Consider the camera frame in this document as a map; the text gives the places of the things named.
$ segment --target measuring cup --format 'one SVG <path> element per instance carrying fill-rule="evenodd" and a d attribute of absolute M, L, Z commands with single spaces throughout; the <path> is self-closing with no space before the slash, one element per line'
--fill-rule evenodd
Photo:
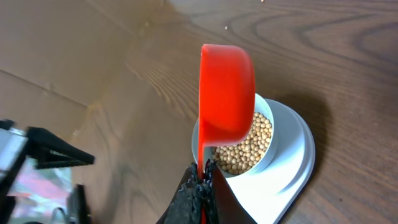
<path fill-rule="evenodd" d="M 199 82 L 198 175 L 203 175 L 205 146 L 242 141 L 254 113 L 254 69 L 240 47 L 205 44 L 201 48 Z"/>

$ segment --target wooden table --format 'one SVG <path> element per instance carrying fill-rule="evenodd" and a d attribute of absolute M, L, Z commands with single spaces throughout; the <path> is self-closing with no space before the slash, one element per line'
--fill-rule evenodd
<path fill-rule="evenodd" d="M 284 222 L 398 223 L 397 1 L 153 2 L 72 141 L 97 158 L 74 170 L 95 223 L 166 209 L 193 160 L 204 43 L 247 50 L 256 92 L 310 126 L 313 177 Z"/>

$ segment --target white kitchen scale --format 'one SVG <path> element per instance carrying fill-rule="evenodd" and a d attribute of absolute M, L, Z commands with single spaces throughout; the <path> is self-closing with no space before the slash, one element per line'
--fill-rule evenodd
<path fill-rule="evenodd" d="M 278 147 L 259 174 L 227 178 L 244 209 L 258 223 L 277 223 L 310 178 L 315 144 L 306 122 L 294 110 L 267 100 L 274 116 Z"/>

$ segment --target white container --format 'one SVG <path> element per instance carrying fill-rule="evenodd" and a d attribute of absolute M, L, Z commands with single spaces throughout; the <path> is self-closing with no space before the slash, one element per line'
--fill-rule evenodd
<path fill-rule="evenodd" d="M 263 171 L 268 164 L 271 162 L 271 160 L 274 158 L 275 152 L 277 150 L 277 145 L 278 145 L 278 139 L 277 139 L 277 128 L 275 128 L 275 122 L 274 122 L 274 117 L 272 115 L 272 111 L 268 105 L 268 103 L 265 101 L 263 97 L 258 95 L 256 93 L 256 99 L 254 103 L 254 111 L 262 113 L 267 119 L 269 119 L 271 125 L 272 125 L 272 136 L 271 136 L 271 141 L 268 146 L 268 150 L 264 154 L 264 156 L 261 158 L 261 160 L 253 166 L 252 169 L 249 169 L 247 172 L 239 175 L 233 175 L 228 172 L 225 172 L 221 170 L 225 178 L 232 178 L 232 177 L 241 177 L 245 175 L 254 175 L 257 173 L 260 173 Z M 192 154 L 193 158 L 195 161 L 198 161 L 198 121 L 195 124 L 195 127 L 193 129 L 192 133 Z M 205 156 L 203 160 L 203 167 L 205 166 L 205 163 L 208 159 L 211 159 L 212 151 L 211 147 L 205 147 Z"/>

